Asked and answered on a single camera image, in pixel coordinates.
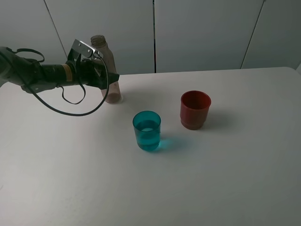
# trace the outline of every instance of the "water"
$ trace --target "water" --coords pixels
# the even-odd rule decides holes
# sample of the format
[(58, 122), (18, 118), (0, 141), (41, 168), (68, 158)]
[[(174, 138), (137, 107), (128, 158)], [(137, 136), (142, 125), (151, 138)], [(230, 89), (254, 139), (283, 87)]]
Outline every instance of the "water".
[(145, 151), (155, 150), (160, 143), (160, 127), (155, 121), (145, 120), (136, 126), (138, 146)]

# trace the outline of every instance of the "plastic bottle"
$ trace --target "plastic bottle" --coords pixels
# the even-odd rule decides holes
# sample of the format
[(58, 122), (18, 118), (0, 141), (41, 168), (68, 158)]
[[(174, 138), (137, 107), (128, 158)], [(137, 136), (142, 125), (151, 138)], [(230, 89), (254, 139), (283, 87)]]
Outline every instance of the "plastic bottle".
[[(103, 60), (107, 65), (108, 71), (110, 73), (116, 73), (116, 66), (115, 66), (115, 60), (114, 55), (112, 51), (108, 47), (108, 43), (105, 40), (105, 37), (103, 35), (95, 35), (91, 38), (91, 45), (92, 47), (96, 48), (98, 51), (100, 51), (103, 55)], [(97, 64), (102, 64), (101, 60), (95, 60), (94, 61)], [(102, 95), (104, 97), (107, 89), (102, 89)], [(109, 86), (109, 93), (106, 98), (106, 102), (109, 104), (113, 104), (118, 102), (121, 99), (120, 89), (119, 89), (119, 83), (114, 82), (110, 84)]]

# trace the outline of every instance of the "blue cup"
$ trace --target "blue cup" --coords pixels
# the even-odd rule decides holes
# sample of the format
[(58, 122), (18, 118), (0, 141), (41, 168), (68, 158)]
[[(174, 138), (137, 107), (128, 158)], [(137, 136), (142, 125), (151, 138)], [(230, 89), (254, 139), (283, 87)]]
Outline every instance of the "blue cup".
[(138, 113), (133, 119), (138, 146), (145, 151), (154, 151), (160, 143), (160, 116), (152, 111)]

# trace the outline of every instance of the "black cable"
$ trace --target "black cable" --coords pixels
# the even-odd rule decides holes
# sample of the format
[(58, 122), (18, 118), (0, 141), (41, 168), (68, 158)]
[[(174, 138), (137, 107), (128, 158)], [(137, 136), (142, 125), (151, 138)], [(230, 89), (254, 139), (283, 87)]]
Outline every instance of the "black cable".
[(84, 91), (84, 97), (79, 101), (79, 102), (77, 102), (77, 103), (72, 103), (71, 101), (69, 101), (69, 100), (67, 100), (66, 98), (65, 98), (65, 96), (64, 96), (64, 92), (65, 92), (65, 90), (64, 90), (64, 87), (63, 86), (58, 86), (58, 87), (60, 87), (60, 88), (62, 88), (62, 98), (64, 99), (64, 101), (66, 101), (66, 102), (68, 102), (69, 104), (72, 104), (72, 105), (78, 105), (79, 103), (81, 103), (84, 99), (85, 99), (85, 97), (86, 97), (86, 89), (85, 89), (85, 87), (83, 86), (83, 84), (81, 83), (81, 81), (80, 81), (80, 78), (79, 78), (79, 85), (80, 85), (80, 87), (83, 89), (83, 91)]
[(86, 116), (89, 114), (92, 114), (93, 112), (95, 112), (98, 108), (100, 108), (101, 105), (103, 105), (104, 101), (106, 100), (108, 93), (109, 93), (109, 73), (108, 73), (108, 68), (107, 65), (105, 64), (104, 60), (102, 57), (99, 57), (99, 59), (103, 62), (103, 65), (105, 67), (105, 71), (106, 71), (106, 75), (107, 75), (107, 91), (103, 97), (103, 100), (100, 102), (100, 104), (94, 108), (92, 111), (87, 112), (87, 113), (81, 113), (81, 114), (74, 114), (74, 113), (68, 113), (68, 112), (63, 112), (60, 110), (55, 109), (54, 107), (50, 106), (49, 104), (47, 104), (44, 100), (42, 100), (42, 98), (40, 98), (33, 90), (32, 88), (25, 82), (25, 80), (23, 79), (23, 77), (19, 74), (18, 70), (16, 70), (16, 68), (14, 67), (14, 65), (10, 62), (10, 60), (5, 56), (5, 54), (3, 54), (2, 52), (0, 52), (0, 55), (8, 62), (8, 64), (15, 70), (17, 76), (21, 79), (21, 81), (23, 82), (23, 84), (26, 86), (26, 88), (46, 107), (48, 107), (49, 109), (51, 109), (52, 111), (55, 111), (57, 113), (60, 114), (64, 114), (64, 115), (69, 115), (69, 116)]

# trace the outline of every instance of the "robotic arm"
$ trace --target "robotic arm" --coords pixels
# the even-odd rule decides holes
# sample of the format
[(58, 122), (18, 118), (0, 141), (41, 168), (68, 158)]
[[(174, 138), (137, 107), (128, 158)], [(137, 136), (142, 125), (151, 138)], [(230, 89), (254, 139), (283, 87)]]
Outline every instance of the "robotic arm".
[[(18, 52), (37, 53), (43, 57), (43, 60), (37, 61), (19, 57), (16, 55)], [(81, 60), (82, 55), (92, 60)], [(14, 52), (7, 47), (0, 47), (0, 80), (21, 86), (22, 90), (32, 93), (44, 105), (49, 107), (36, 93), (63, 86), (80, 85), (83, 88), (83, 84), (99, 89), (107, 89), (108, 92), (109, 84), (118, 81), (119, 75), (108, 73), (105, 63), (103, 62), (103, 65), (95, 64), (93, 62), (95, 59), (102, 60), (100, 52), (78, 40), (74, 41), (67, 62), (63, 65), (41, 65), (40, 63), (44, 62), (44, 56), (33, 49), (23, 48)], [(83, 116), (92, 112), (65, 114)]]

